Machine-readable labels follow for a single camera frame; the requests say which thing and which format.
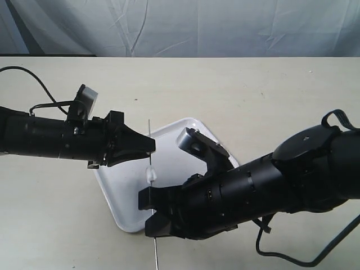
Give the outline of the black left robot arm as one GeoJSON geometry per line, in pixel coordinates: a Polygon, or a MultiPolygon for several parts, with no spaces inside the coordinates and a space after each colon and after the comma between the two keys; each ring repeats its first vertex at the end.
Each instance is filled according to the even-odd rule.
{"type": "Polygon", "coordinates": [[[98,169],[145,159],[155,150],[154,139],[125,125],[123,112],[58,120],[1,108],[2,154],[84,160],[89,169],[98,169]]]}

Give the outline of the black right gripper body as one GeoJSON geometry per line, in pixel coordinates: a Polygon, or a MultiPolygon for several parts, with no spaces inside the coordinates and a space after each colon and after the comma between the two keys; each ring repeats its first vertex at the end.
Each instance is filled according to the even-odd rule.
{"type": "Polygon", "coordinates": [[[239,174],[222,173],[172,188],[170,236],[204,240],[239,224],[239,174]]]}

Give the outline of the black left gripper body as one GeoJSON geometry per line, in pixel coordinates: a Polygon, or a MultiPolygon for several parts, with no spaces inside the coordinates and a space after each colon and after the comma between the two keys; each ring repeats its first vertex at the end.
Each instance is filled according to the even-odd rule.
{"type": "Polygon", "coordinates": [[[120,138],[124,113],[110,111],[106,118],[88,121],[68,120],[63,131],[63,158],[85,160],[89,168],[114,166],[123,162],[120,138]]]}

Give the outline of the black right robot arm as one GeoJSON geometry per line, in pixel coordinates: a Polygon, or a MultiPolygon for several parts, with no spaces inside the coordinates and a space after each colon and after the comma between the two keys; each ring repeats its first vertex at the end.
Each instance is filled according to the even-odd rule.
{"type": "Polygon", "coordinates": [[[354,130],[317,125],[238,167],[222,146],[195,129],[186,128],[177,144],[208,169],[182,185],[139,192],[139,209],[155,211],[145,223],[148,237],[204,240],[278,212],[324,213],[359,198],[354,130]]]}

